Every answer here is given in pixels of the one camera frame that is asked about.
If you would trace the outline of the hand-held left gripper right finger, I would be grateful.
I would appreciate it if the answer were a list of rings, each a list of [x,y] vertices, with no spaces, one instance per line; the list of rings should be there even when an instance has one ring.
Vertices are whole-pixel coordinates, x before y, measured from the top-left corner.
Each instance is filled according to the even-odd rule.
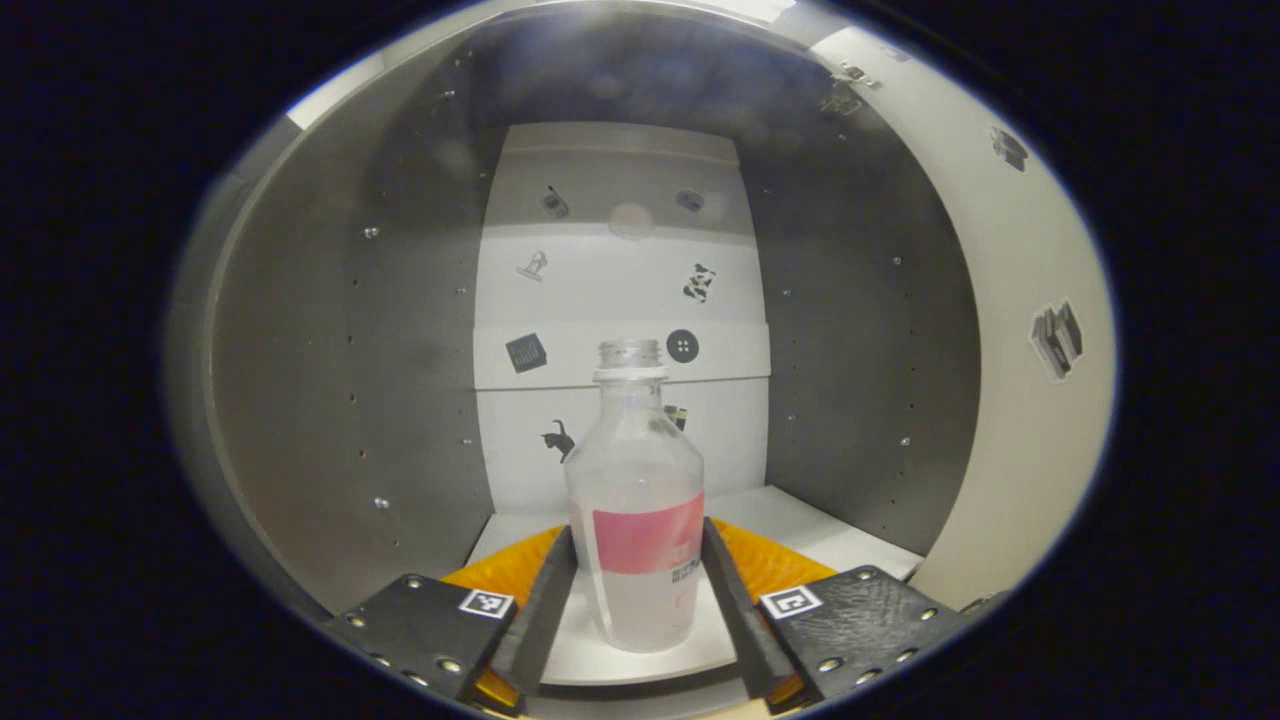
[[[701,566],[748,696],[780,715],[868,694],[997,609],[933,600],[873,564],[835,571],[763,536],[708,518]]]

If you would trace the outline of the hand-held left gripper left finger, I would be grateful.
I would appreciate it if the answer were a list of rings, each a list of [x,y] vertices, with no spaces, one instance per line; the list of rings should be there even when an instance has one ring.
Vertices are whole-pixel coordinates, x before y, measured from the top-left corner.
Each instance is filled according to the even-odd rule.
[[[540,691],[576,571],[570,528],[553,527],[443,579],[398,577],[320,628],[435,698],[518,717]]]

